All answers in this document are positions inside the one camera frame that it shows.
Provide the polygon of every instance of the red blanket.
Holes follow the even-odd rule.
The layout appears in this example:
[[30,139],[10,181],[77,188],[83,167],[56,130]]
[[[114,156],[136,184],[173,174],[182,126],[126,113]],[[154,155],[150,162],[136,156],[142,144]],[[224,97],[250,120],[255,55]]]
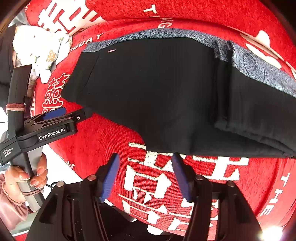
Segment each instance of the red blanket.
[[[296,78],[292,67],[296,66],[296,48],[258,0],[173,0],[169,4],[164,0],[32,0],[26,13],[32,25],[76,33],[69,56],[57,66],[49,83],[37,82],[32,115],[61,106],[67,112],[80,108],[60,93],[88,43],[151,28],[191,29],[232,40]],[[105,164],[113,152],[119,153],[120,170],[108,200],[151,226],[185,234],[192,204],[178,190],[171,154],[147,152],[136,132],[99,115],[80,123],[78,129],[76,135],[52,143],[51,148],[82,178]],[[293,159],[183,158],[197,174],[217,182],[235,181],[263,228],[284,226],[296,208]],[[213,201],[210,240],[215,237],[216,220],[217,202]]]

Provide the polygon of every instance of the folded black pants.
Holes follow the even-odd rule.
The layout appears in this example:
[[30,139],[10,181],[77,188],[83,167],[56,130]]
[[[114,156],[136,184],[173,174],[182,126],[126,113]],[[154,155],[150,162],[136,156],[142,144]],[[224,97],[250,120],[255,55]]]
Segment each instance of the folded black pants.
[[135,130],[148,151],[296,156],[296,99],[193,39],[137,39],[82,53],[62,97]]

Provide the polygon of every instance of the screw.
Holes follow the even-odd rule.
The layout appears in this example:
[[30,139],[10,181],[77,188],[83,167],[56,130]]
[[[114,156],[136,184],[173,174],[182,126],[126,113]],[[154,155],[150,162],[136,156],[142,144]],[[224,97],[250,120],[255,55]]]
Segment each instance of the screw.
[[235,187],[235,183],[232,182],[232,181],[228,181],[228,182],[227,182],[227,185],[228,185],[229,187],[231,187],[231,188]]
[[96,180],[96,175],[90,175],[90,176],[87,177],[87,179],[89,181],[94,181],[94,180]]
[[64,181],[59,181],[56,186],[58,187],[62,187],[63,185],[65,185],[65,182]]
[[195,178],[196,178],[197,180],[199,180],[199,181],[202,181],[202,180],[205,179],[202,175],[196,175]]

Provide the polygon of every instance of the pink sleeve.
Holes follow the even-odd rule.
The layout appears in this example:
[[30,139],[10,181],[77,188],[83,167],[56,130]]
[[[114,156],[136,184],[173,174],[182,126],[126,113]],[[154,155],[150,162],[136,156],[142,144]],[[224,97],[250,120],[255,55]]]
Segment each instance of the pink sleeve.
[[28,208],[25,203],[11,200],[3,188],[4,184],[4,175],[0,174],[0,218],[8,230],[13,230],[19,222],[26,220]]

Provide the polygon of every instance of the finger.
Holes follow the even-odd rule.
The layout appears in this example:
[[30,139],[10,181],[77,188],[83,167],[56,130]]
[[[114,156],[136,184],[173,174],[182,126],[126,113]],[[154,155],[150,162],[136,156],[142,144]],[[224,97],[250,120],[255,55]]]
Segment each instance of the finger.
[[20,191],[18,182],[23,182],[25,179],[29,179],[29,175],[25,173],[19,167],[10,167],[5,172],[5,185],[4,189],[6,190],[9,197],[16,202],[24,202],[25,198]]
[[41,176],[46,169],[47,169],[47,159],[46,159],[46,155],[42,153],[42,156],[40,158],[40,161],[36,169],[37,176]]
[[5,172],[5,182],[7,184],[20,183],[29,179],[29,174],[25,173],[18,166],[9,167],[9,169]]
[[30,181],[31,187],[37,186],[38,184],[42,183],[46,179],[47,174],[48,170],[46,169],[45,172],[43,172],[39,177],[34,176]]
[[36,189],[41,189],[41,188],[43,188],[46,184],[47,184],[47,178],[43,181],[43,182],[41,182],[39,185],[37,185],[35,188]]

